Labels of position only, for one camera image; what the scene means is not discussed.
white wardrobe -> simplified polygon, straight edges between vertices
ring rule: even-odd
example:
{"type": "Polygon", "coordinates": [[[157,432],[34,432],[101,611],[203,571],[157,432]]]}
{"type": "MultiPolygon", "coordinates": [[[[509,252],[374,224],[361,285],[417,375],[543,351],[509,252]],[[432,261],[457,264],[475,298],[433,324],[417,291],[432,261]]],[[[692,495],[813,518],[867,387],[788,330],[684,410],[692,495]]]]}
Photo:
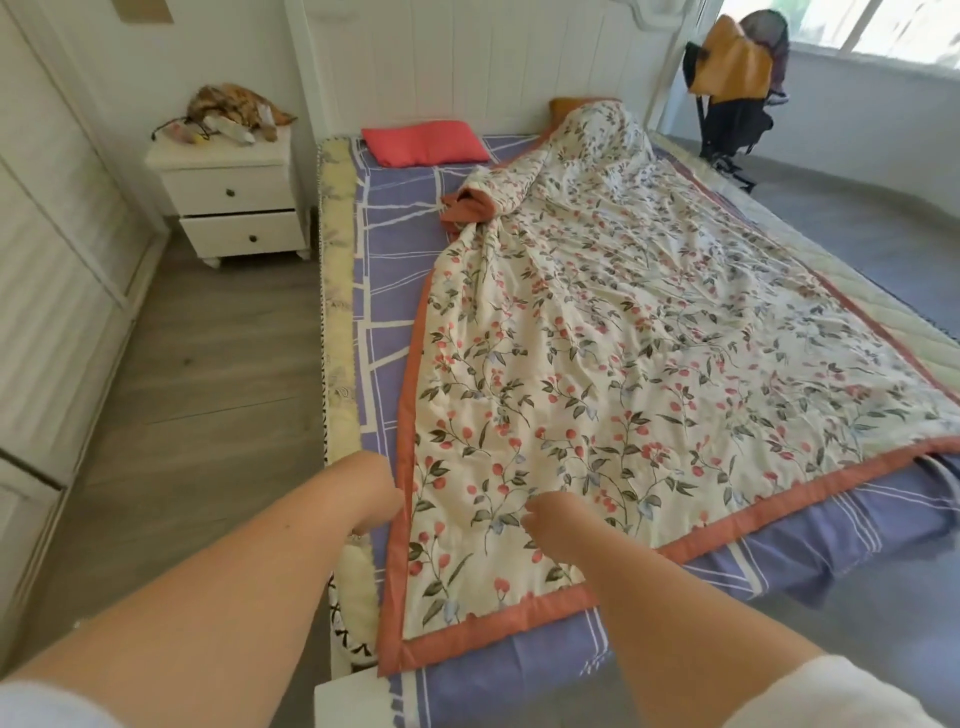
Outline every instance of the white wardrobe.
{"type": "Polygon", "coordinates": [[[2,0],[0,99],[2,660],[158,245],[2,0]]]}

human arm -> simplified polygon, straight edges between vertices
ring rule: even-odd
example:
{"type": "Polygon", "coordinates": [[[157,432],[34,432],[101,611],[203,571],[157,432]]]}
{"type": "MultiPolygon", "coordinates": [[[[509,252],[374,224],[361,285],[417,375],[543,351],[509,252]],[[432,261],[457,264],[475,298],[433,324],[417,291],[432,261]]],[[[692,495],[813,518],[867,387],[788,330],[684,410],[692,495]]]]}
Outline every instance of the human arm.
{"type": "Polygon", "coordinates": [[[386,458],[354,453],[8,680],[82,695],[129,728],[263,728],[348,534],[401,503],[386,458]]]}
{"type": "Polygon", "coordinates": [[[583,572],[634,700],[655,728],[718,728],[824,653],[597,517],[571,493],[527,502],[524,528],[583,572]]]}

floral quilt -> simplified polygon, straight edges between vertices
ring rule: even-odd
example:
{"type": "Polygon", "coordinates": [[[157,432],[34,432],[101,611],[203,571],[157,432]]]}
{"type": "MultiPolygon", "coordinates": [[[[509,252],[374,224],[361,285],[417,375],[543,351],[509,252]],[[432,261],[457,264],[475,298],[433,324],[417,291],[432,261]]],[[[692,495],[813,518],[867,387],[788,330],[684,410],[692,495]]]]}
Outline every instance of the floral quilt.
{"type": "Polygon", "coordinates": [[[520,527],[535,493],[685,561],[960,450],[953,394],[622,105],[574,111],[459,198],[401,404],[383,671],[592,604],[520,527]]]}

white headboard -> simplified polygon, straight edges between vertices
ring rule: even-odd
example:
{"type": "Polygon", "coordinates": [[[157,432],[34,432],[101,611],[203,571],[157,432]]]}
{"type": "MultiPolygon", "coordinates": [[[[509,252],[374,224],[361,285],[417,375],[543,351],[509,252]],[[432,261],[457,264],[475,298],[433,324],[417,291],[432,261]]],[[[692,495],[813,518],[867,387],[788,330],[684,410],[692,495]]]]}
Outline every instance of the white headboard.
{"type": "Polygon", "coordinates": [[[314,136],[427,119],[541,131],[554,96],[645,119],[698,0],[286,0],[314,136]]]}

hand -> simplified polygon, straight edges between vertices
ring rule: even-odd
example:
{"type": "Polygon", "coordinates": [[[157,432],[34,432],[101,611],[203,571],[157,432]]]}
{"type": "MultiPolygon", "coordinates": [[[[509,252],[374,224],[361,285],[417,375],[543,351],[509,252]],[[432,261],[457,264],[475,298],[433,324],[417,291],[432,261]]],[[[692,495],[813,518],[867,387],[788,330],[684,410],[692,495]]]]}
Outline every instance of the hand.
{"type": "Polygon", "coordinates": [[[520,524],[543,553],[561,564],[576,564],[584,538],[606,526],[585,500],[561,491],[530,498],[520,524]]]}
{"type": "Polygon", "coordinates": [[[350,530],[362,535],[386,523],[403,506],[403,493],[394,484],[390,461],[359,450],[338,460],[321,475],[343,504],[350,530]]]}

